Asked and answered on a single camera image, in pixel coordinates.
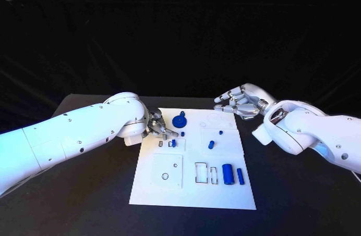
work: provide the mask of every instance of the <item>black backdrop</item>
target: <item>black backdrop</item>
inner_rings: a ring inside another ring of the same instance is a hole
[[[0,11],[0,131],[49,118],[70,93],[217,97],[246,82],[360,116],[356,6],[2,0]]]

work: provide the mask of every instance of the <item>black table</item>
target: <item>black table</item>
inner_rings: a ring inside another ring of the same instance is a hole
[[[73,94],[54,115],[107,97]],[[210,98],[142,101],[214,106]],[[0,235],[360,235],[361,183],[311,149],[295,156],[275,143],[263,146],[252,135],[260,123],[262,116],[237,117],[257,210],[130,205],[140,144],[126,147],[114,138],[0,199]]]

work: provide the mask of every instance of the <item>robotic hand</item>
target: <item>robotic hand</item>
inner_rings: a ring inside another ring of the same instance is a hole
[[[291,154],[308,147],[335,165],[361,173],[361,119],[328,116],[301,101],[276,101],[256,85],[247,83],[224,93],[214,102],[230,99],[230,105],[214,109],[252,119],[259,113],[263,124],[253,135],[263,145],[272,141]]]
[[[104,103],[83,107],[0,135],[0,197],[60,162],[106,144],[116,136],[127,146],[149,133],[178,137],[162,112],[148,109],[139,96],[125,92]]]

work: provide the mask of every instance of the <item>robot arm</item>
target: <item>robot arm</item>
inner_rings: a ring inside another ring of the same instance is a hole
[[[178,137],[162,112],[148,110],[133,93],[112,96],[49,120],[0,135],[0,197],[60,162],[106,144],[116,136],[126,145],[148,134]]]
[[[230,106],[214,109],[242,115],[243,119],[265,115],[253,135],[263,145],[272,141],[298,155],[311,147],[335,165],[361,173],[361,120],[350,116],[328,116],[317,107],[299,101],[281,101],[256,85],[247,83],[230,90],[216,102],[230,98]]]

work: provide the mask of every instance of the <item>blue tube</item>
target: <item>blue tube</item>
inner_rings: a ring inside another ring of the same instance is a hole
[[[226,185],[233,185],[236,179],[234,179],[234,177],[233,177],[231,164],[224,164],[224,165],[223,165],[223,170],[224,170],[224,184],[226,184]]]
[[[237,168],[237,174],[239,174],[240,185],[244,185],[243,170],[240,168]]]
[[[213,147],[214,147],[214,141],[210,141],[208,148],[213,149]]]

